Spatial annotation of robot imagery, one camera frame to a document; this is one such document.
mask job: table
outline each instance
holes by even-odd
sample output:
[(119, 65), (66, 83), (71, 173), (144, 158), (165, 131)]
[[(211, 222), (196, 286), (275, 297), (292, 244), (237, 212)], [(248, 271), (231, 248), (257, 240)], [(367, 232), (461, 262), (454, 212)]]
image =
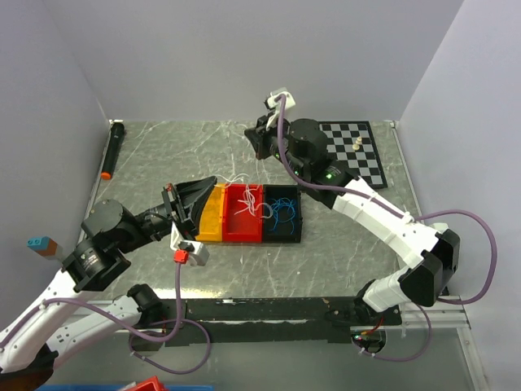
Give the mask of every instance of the table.
[[(371, 122), (388, 188), (379, 193), (417, 215), (414, 193), (390, 122)], [(249, 175), (250, 183), (292, 184), (275, 159), (255, 159), (243, 131), (253, 122), (125, 122), (127, 135), (116, 171), (102, 181), (96, 201), (115, 199), (132, 213), (161, 202), (166, 183), (219, 174)], [(353, 296), (369, 280), (397, 270), (396, 254), (362, 226), (302, 195), (300, 244), (209, 244), (205, 267), (183, 268), (182, 296)], [(132, 266), (98, 296), (125, 294), (148, 283), (161, 298), (173, 298), (174, 266), (167, 238), (127, 254)]]

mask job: yellow bin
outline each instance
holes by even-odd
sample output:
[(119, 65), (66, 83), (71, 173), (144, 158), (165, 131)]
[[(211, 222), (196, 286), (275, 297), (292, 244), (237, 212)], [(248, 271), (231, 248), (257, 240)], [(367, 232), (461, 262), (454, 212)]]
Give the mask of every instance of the yellow bin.
[(206, 201), (199, 224), (199, 242), (222, 242), (222, 215), (224, 211), (225, 184), (218, 183)]

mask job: black bin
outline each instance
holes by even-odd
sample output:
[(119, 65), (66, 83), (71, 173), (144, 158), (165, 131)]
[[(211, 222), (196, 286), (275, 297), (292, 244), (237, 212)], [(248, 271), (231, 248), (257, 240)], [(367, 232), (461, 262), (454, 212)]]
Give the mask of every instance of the black bin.
[[(290, 204), (295, 201), (293, 209), (282, 206), (278, 209), (278, 221), (275, 216), (264, 219), (262, 225), (263, 243), (300, 243), (302, 236), (302, 210), (300, 207), (300, 190), (295, 185), (264, 185), (264, 202), (275, 205), (278, 200)], [(264, 215), (269, 216), (265, 206)]]

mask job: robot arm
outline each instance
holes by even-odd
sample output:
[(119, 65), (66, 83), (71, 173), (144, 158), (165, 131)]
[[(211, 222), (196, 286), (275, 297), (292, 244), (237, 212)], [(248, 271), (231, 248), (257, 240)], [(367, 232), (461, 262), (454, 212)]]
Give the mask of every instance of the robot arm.
[(274, 156), (287, 166), (302, 191), (363, 225), (401, 260), (400, 270), (370, 281), (358, 293), (357, 315), (372, 319), (407, 301), (432, 306), (458, 267), (459, 237), (446, 226), (436, 229), (416, 222), (373, 191), (347, 161), (336, 160), (327, 152), (327, 136), (318, 122), (299, 119), (290, 123), (279, 118), (275, 125), (272, 118), (284, 113), (282, 101), (289, 102), (289, 107), (295, 105), (285, 89), (271, 93), (265, 102), (268, 115), (244, 131), (256, 158)]
[[(77, 307), (63, 302), (53, 303), (53, 300), (56, 297), (80, 301), (92, 299), (96, 292), (104, 290), (130, 266), (124, 253), (171, 234), (172, 249), (180, 248), (186, 252), (190, 264), (204, 265), (208, 251), (192, 239), (198, 233), (203, 208), (216, 183), (217, 179), (210, 177), (169, 184), (163, 189), (163, 203), (137, 216), (115, 200), (98, 202), (81, 224), (87, 238), (62, 260), (61, 270), (44, 292), (0, 332), (0, 380), (5, 380), (10, 374), (20, 376), (32, 370), (52, 368), (54, 363), (59, 365), (92, 340), (119, 328), (93, 314), (74, 326), (60, 329)], [(50, 247), (57, 248), (54, 242), (49, 243)], [(38, 252), (48, 254), (46, 250)], [(138, 315), (148, 308), (147, 303), (140, 302), (143, 298), (141, 291), (151, 289), (146, 285), (139, 287), (139, 294), (132, 294), (131, 289), (128, 296), (133, 299), (122, 298), (121, 304), (125, 305), (117, 307), (121, 318), (126, 318), (129, 323), (135, 323)], [(145, 297), (150, 299), (149, 302), (157, 299), (153, 292), (148, 292)]]

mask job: blue block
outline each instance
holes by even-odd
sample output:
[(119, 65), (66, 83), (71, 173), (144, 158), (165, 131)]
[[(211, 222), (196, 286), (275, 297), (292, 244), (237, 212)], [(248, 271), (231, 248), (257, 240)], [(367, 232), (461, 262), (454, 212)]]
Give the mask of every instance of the blue block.
[(33, 251), (46, 250), (49, 247), (49, 236), (37, 236), (27, 241), (27, 247)]
[[(117, 391), (120, 385), (43, 385), (37, 391)], [(165, 385), (169, 391), (213, 391), (212, 385)]]

